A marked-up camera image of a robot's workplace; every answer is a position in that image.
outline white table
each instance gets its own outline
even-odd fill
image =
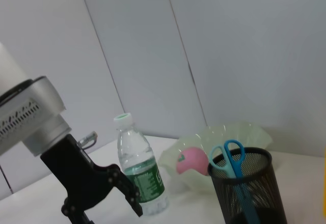
[[[147,138],[157,159],[162,150],[175,142],[168,138]],[[271,154],[288,223],[325,223],[322,215],[324,159],[278,152]],[[96,150],[90,157],[98,165],[118,163],[116,142]],[[161,175],[170,189],[169,176],[162,169]],[[61,213],[65,197],[65,188],[54,175],[49,175],[0,201],[0,223],[69,224],[69,219]],[[171,196],[169,208],[157,216],[138,218],[123,194],[113,189],[104,201],[86,213],[95,224],[224,223],[216,195],[193,192]]]

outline plastic bottle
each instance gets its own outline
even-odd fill
[[[144,215],[165,210],[169,200],[154,153],[143,134],[134,126],[130,113],[114,118],[119,130],[118,156],[122,171],[139,188]]]

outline black mesh pen holder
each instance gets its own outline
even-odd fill
[[[242,178],[227,178],[225,172],[211,164],[208,166],[225,223],[252,224],[247,221],[248,209],[251,209],[260,224],[287,224],[270,153],[259,148],[245,148],[244,151]],[[239,160],[240,149],[231,150],[231,155],[234,160]],[[218,166],[225,165],[223,155],[213,161]]]

